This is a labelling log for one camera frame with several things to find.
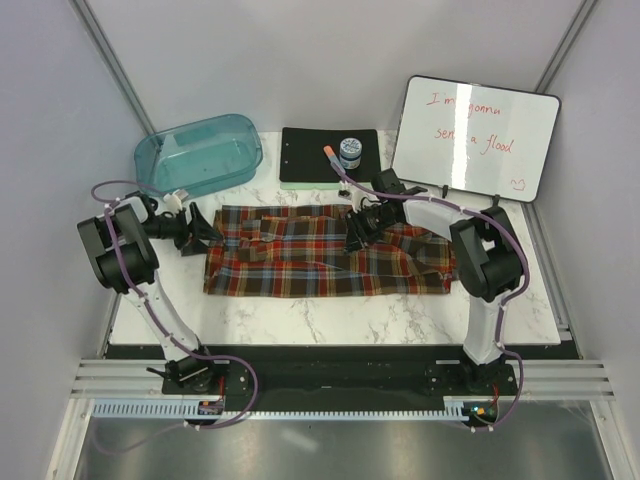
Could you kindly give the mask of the plaid long sleeve shirt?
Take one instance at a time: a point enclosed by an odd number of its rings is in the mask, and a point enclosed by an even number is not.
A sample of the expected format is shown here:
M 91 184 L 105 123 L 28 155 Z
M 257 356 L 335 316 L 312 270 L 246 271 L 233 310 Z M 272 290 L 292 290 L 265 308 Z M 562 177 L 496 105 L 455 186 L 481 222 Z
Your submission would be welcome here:
M 457 278 L 451 243 L 399 224 L 357 252 L 344 250 L 346 205 L 232 206 L 215 214 L 203 291 L 230 297 L 446 295 Z

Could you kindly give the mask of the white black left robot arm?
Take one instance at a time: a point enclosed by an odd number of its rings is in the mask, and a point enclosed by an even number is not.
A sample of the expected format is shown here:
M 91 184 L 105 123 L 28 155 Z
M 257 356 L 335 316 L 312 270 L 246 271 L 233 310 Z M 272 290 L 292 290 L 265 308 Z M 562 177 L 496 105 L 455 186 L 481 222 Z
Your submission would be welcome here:
M 170 239 L 183 254 L 195 255 L 207 250 L 206 240 L 220 234 L 195 205 L 161 215 L 156 207 L 155 200 L 136 192 L 78 223 L 78 234 L 101 285 L 128 300 L 160 342 L 165 367 L 155 373 L 178 388 L 208 393 L 218 385 L 220 371 L 164 291 L 151 241 Z

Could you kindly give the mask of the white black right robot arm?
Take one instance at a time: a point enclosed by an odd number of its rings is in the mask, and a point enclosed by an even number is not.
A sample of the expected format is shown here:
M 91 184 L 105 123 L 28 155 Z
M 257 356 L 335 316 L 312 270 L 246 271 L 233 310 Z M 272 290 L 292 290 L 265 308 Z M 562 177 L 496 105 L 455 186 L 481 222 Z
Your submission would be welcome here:
M 391 227 L 426 229 L 451 243 L 457 277 L 470 297 L 463 351 L 469 362 L 458 368 L 467 392 L 483 392 L 494 381 L 490 364 L 506 354 L 502 326 L 507 303 L 524 293 L 529 264 L 510 218 L 498 203 L 475 211 L 422 187 L 406 188 L 392 169 L 374 177 L 370 189 L 346 177 L 352 199 L 345 216 L 345 250 L 355 252 L 382 240 Z

